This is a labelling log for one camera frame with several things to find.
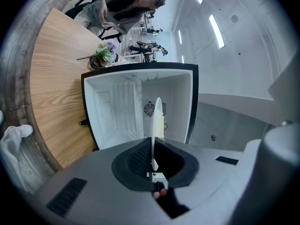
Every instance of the round wooden table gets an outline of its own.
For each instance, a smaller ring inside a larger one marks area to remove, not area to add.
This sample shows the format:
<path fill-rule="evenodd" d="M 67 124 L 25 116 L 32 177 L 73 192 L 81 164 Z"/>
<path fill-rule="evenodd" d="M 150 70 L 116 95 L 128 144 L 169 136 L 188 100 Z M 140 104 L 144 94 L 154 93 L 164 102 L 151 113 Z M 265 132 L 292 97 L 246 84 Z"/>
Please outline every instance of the round wooden table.
<path fill-rule="evenodd" d="M 38 129 L 48 150 L 66 167 L 95 148 L 85 119 L 81 74 L 102 40 L 65 14 L 52 9 L 34 48 L 30 92 Z"/>

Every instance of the hand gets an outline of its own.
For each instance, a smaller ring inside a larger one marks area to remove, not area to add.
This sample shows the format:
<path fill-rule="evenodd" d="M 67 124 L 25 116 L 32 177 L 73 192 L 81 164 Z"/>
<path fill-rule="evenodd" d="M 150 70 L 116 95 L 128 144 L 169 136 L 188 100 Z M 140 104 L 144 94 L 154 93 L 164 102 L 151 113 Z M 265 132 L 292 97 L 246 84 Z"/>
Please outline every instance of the hand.
<path fill-rule="evenodd" d="M 157 200 L 158 198 L 160 198 L 162 196 L 166 196 L 167 193 L 168 193 L 168 190 L 163 188 L 160 192 L 153 193 L 153 197 L 155 200 Z"/>
<path fill-rule="evenodd" d="M 113 22 L 104 22 L 102 24 L 103 28 L 110 28 L 112 27 L 113 29 L 117 30 L 118 26 L 116 24 L 114 24 Z"/>
<path fill-rule="evenodd" d="M 103 23 L 105 22 L 104 17 L 107 17 L 107 5 L 105 1 L 101 3 L 101 9 L 99 12 L 99 21 L 101 26 L 103 26 Z"/>

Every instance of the black cord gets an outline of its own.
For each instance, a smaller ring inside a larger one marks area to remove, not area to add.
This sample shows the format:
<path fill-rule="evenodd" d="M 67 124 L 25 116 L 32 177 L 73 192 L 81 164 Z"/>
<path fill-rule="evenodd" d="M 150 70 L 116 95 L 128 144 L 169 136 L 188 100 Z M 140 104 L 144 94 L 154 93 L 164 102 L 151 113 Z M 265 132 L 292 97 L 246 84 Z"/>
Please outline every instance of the black cord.
<path fill-rule="evenodd" d="M 90 67 L 94 70 L 102 69 L 104 68 L 103 65 L 101 65 L 100 59 L 96 55 L 92 55 L 90 57 Z"/>

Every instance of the bouquet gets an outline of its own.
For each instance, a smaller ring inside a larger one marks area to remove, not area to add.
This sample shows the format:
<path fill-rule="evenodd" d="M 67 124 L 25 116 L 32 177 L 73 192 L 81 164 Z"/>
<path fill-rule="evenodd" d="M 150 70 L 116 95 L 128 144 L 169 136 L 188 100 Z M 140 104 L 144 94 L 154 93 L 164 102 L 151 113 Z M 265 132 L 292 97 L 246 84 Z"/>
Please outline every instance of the bouquet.
<path fill-rule="evenodd" d="M 117 54 L 117 46 L 112 41 L 105 41 L 104 44 L 99 44 L 96 49 L 96 54 L 93 54 L 88 57 L 79 58 L 77 60 L 91 58 L 97 56 L 99 59 L 103 59 L 104 61 L 110 62 L 116 59 Z"/>

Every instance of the white wall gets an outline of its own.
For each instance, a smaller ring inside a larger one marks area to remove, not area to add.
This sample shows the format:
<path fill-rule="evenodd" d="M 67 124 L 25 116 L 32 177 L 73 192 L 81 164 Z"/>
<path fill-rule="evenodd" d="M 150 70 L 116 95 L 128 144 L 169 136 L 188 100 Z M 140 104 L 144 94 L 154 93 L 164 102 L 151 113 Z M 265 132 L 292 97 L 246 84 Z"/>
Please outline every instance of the white wall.
<path fill-rule="evenodd" d="M 152 19 L 155 29 L 171 31 L 174 19 L 178 14 L 177 5 L 180 0 L 165 0 L 165 5 L 160 7 Z"/>
<path fill-rule="evenodd" d="M 170 47 L 171 47 L 171 50 L 170 50 L 170 55 L 168 57 L 171 56 L 171 62 L 179 62 L 178 60 L 178 56 L 177 56 L 177 46 L 176 46 L 176 37 L 174 36 L 174 33 L 173 32 L 169 32 L 169 35 L 170 35 Z"/>
<path fill-rule="evenodd" d="M 158 97 L 166 103 L 164 123 L 168 128 L 164 131 L 165 138 L 185 142 L 191 112 L 191 87 L 191 74 L 188 73 L 142 82 L 143 106 L 155 103 Z M 145 137 L 149 137 L 151 117 L 143 114 L 143 122 Z"/>
<path fill-rule="evenodd" d="M 272 126 L 221 107 L 198 102 L 191 144 L 203 148 L 243 151 Z"/>
<path fill-rule="evenodd" d="M 229 109 L 244 115 L 279 126 L 285 120 L 277 103 L 271 99 L 255 97 L 199 93 L 198 101 Z"/>

